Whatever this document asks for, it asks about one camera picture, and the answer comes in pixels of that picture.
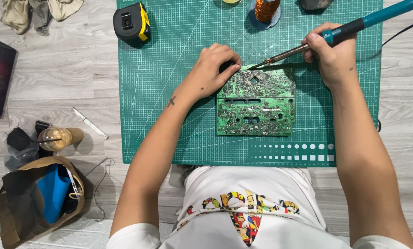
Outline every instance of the hand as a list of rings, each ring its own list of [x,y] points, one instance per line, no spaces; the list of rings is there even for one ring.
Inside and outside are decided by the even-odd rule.
[[[303,59],[307,63],[313,61],[315,55],[323,82],[331,90],[347,84],[358,84],[356,68],[356,36],[354,34],[347,40],[340,42],[335,47],[330,47],[321,32],[332,30],[340,24],[324,23],[318,26],[303,39],[302,44],[308,43],[312,48],[303,52]]]
[[[219,67],[229,60],[232,60],[234,65],[220,74]],[[196,64],[176,90],[192,97],[196,102],[223,87],[240,69],[241,63],[240,56],[227,45],[214,43],[209,48],[202,49]]]

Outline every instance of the cross tattoo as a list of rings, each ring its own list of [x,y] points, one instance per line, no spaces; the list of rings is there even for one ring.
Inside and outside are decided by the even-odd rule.
[[[174,99],[176,98],[176,96],[170,98],[170,100],[168,101],[168,105],[166,107],[169,107],[170,105],[174,105]]]

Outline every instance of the white t-shirt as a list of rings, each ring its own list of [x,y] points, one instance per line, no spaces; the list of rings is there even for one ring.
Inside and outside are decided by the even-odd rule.
[[[151,224],[129,225],[108,249],[349,248],[326,231],[305,173],[296,168],[203,166],[185,181],[177,227],[160,242]],[[383,236],[358,240],[355,249],[408,249]]]

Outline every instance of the brown paper bag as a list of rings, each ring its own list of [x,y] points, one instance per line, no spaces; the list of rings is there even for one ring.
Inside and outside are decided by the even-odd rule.
[[[55,223],[49,224],[43,216],[43,195],[37,181],[45,175],[48,166],[62,164],[70,170],[82,195],[76,210],[66,213]],[[43,157],[16,171],[6,174],[0,190],[0,236],[4,249],[14,249],[22,243],[54,230],[77,215],[85,204],[84,187],[74,165],[63,156]]]

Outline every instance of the solder wire spool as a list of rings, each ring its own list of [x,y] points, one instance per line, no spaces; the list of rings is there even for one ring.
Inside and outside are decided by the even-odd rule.
[[[274,27],[282,15],[280,0],[254,0],[248,7],[248,20],[258,30]]]

